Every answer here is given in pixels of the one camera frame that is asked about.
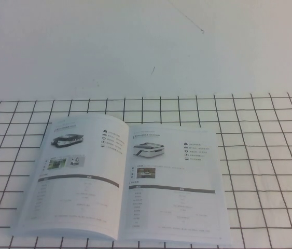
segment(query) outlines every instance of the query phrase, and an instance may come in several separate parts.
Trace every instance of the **white wall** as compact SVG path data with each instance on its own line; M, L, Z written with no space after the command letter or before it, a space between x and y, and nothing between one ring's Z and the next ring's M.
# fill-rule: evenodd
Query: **white wall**
M292 1L0 1L0 100L279 89Z

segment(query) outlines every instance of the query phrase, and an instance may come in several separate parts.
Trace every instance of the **printed page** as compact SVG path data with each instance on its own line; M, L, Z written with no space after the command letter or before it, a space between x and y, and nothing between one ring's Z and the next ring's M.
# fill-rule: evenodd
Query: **printed page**
M103 114L53 123L17 232L77 229L117 238L128 136L124 122Z
M229 244L216 134L130 128L122 239Z

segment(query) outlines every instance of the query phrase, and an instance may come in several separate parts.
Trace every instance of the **robot image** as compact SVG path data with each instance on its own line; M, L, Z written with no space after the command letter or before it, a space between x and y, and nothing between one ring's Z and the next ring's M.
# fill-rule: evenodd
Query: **robot image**
M71 164L71 165L79 165L79 158L78 158L78 157L76 157L76 158L72 158L70 164Z
M51 144L57 148L68 147L74 144L81 143L84 140L84 135L67 134L56 137L52 140Z
M164 153L164 145L144 143L133 146L134 155L142 157L155 157Z

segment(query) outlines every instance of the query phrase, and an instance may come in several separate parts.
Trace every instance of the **table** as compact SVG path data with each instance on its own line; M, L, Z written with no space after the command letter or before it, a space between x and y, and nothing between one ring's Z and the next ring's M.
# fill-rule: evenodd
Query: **table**
M49 124L90 112L216 131L231 248L292 248L292 93L0 102L0 248L205 247L9 234Z

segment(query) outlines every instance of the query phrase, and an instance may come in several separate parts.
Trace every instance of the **small photo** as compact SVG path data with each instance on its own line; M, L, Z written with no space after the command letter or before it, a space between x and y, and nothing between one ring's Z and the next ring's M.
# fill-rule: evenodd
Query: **small photo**
M138 168L136 178L155 178L156 168Z
M81 143L84 140L84 135L79 134L66 134L63 136L56 137L51 141L51 145L57 148L68 147L74 144Z
M66 163L66 165L69 168L83 167L84 164L85 164L85 156L84 155L69 156L69 161Z
M48 165L48 170L59 169L65 167L66 158L51 158Z

